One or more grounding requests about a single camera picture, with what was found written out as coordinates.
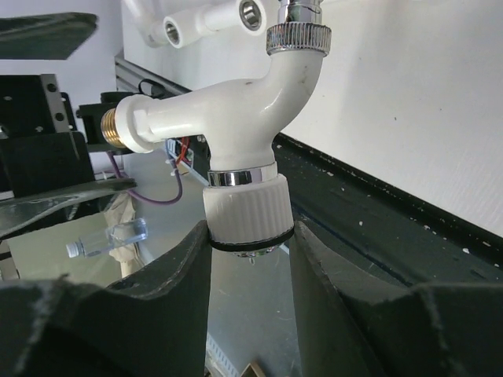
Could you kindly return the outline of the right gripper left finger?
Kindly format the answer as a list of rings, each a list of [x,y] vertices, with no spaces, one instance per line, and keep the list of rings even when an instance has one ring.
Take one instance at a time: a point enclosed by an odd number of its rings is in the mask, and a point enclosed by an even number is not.
[[[100,287],[54,280],[1,285],[4,376],[202,376],[211,287],[208,228]]]

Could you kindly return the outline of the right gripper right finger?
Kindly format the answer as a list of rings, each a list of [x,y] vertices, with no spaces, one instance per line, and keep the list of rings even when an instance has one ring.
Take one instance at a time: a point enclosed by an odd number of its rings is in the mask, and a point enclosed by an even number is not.
[[[302,222],[289,257],[303,375],[501,375],[500,284],[388,283]]]

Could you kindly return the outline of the white faucet with chrome knob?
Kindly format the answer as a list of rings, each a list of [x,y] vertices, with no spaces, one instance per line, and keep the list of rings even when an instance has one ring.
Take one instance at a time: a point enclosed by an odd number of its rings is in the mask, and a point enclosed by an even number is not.
[[[204,210],[213,248],[241,258],[289,240],[294,220],[274,138],[303,110],[331,46],[319,1],[282,1],[266,31],[270,69],[260,79],[221,82],[177,97],[122,99],[101,120],[105,140],[137,153],[201,135],[210,149]]]

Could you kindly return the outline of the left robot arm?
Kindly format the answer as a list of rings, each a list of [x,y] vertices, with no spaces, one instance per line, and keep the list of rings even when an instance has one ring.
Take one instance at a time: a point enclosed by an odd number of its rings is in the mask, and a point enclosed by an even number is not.
[[[92,13],[1,19],[2,60],[66,60],[97,29]],[[123,93],[85,105],[84,132],[54,74],[1,77],[1,238],[6,240],[100,211],[106,199],[135,187],[131,178],[97,180],[92,152],[128,153],[102,136]]]

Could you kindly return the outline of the clear plastic bottle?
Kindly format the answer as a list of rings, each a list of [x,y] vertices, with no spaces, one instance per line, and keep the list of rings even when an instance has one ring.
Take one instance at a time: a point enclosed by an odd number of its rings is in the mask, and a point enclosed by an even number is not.
[[[66,249],[69,258],[90,258],[143,241],[147,237],[146,222],[143,218],[138,218],[81,236],[76,241],[68,243]]]

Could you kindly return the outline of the white PVC pipe frame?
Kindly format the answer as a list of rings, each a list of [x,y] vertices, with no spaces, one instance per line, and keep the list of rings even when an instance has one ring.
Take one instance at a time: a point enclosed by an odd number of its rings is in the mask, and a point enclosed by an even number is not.
[[[260,36],[267,26],[263,1],[225,1],[162,16],[148,10],[144,1],[124,1],[123,4],[144,43],[152,48],[170,45],[181,49],[232,27]]]

